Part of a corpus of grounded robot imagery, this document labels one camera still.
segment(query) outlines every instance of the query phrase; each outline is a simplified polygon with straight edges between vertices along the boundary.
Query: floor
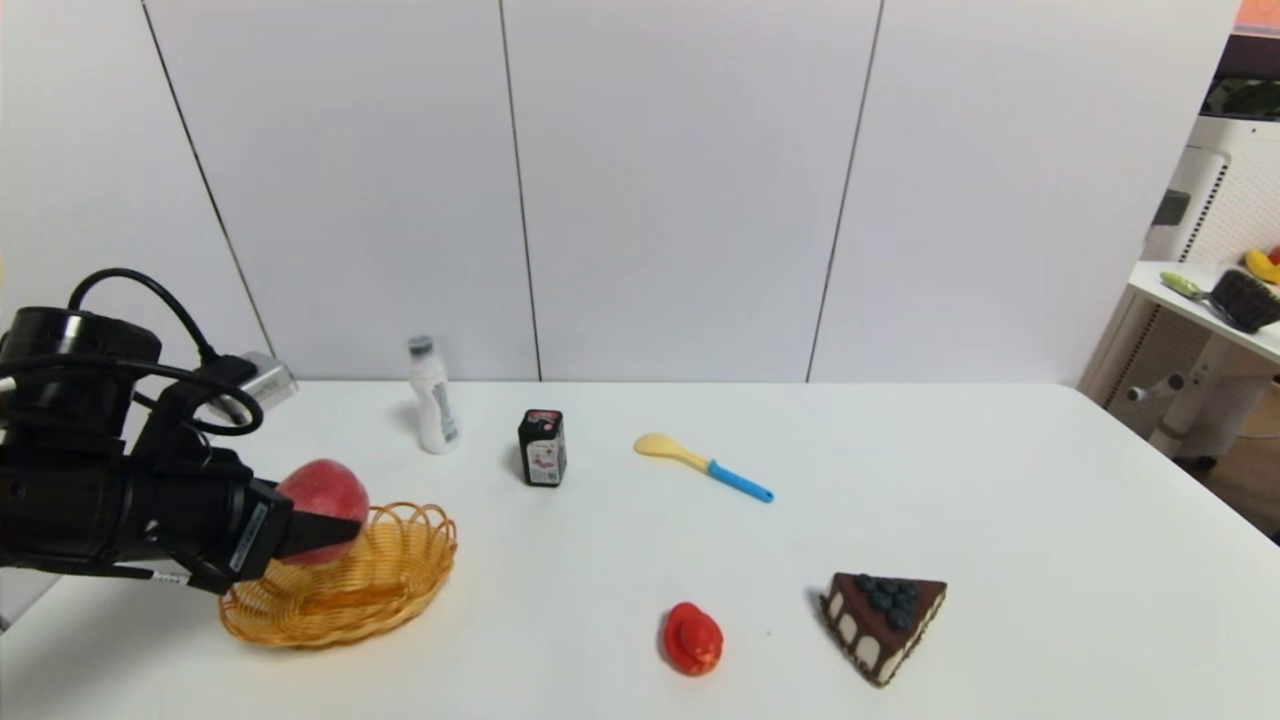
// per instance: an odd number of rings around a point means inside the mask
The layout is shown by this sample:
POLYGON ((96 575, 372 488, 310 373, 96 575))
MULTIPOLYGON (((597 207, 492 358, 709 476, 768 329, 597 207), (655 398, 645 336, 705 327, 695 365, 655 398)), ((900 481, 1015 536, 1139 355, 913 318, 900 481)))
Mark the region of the floor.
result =
POLYGON ((1280 384, 1272 383, 1230 452, 1210 473, 1197 473, 1204 487, 1267 536, 1280 532, 1280 384))

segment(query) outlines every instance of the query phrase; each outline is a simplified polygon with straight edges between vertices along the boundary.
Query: peach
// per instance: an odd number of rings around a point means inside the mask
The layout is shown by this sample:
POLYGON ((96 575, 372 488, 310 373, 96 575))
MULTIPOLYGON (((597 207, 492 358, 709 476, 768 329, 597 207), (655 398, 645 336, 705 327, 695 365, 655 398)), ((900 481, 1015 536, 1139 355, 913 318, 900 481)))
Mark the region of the peach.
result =
MULTIPOLYGON (((293 501, 293 509, 343 520, 358 520, 361 532, 369 519, 369 492, 356 474, 337 460, 312 460, 289 474, 276 488, 293 501)), ((291 565, 324 565, 342 559, 356 541, 317 547, 288 557, 291 565)))

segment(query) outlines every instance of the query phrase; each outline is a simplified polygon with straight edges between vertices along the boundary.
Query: blue handle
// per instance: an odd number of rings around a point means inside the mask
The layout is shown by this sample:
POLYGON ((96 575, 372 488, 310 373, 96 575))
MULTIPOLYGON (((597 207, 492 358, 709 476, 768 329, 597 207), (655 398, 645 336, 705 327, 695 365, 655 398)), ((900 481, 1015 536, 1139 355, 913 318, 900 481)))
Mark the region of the blue handle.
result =
POLYGON ((707 466, 707 474, 716 478, 717 480, 727 484, 731 488, 740 489, 746 495, 759 500, 762 502, 773 502, 773 492, 767 487, 758 486, 751 480, 739 475, 737 473, 731 473, 721 466, 719 462, 712 460, 712 464, 707 466))

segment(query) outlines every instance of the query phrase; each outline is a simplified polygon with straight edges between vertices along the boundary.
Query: product label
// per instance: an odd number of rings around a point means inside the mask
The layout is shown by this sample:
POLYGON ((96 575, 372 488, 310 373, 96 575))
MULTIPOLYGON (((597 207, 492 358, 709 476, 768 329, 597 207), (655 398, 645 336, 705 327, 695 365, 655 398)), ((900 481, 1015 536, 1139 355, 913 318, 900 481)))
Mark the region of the product label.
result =
POLYGON ((260 502, 248 516, 244 534, 241 536, 241 541, 236 544, 236 552, 232 553, 232 561, 228 564, 232 570, 239 573, 244 565, 244 559, 248 556, 250 548, 253 547, 253 541, 257 539, 257 532, 262 529, 264 521, 266 521, 266 505, 260 502))
POLYGON ((559 484, 559 450, 561 441, 539 439, 529 443, 525 452, 529 454, 529 482, 535 486, 559 484))
POLYGON ((444 383, 436 383, 431 388, 435 404, 440 406, 440 433, 444 442, 453 442, 458 437, 458 424, 453 420, 453 409, 449 407, 449 396, 444 389, 444 383))

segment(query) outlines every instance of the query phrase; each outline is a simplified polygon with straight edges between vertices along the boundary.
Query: white bottle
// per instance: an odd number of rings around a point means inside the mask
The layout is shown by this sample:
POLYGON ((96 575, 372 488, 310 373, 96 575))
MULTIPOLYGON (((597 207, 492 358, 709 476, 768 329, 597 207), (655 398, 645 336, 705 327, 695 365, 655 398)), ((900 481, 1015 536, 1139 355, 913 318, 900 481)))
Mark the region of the white bottle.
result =
POLYGON ((422 450, 444 455, 458 447, 458 421, 449 406, 449 377, 431 336, 408 341, 408 382, 417 393, 417 436, 422 450))

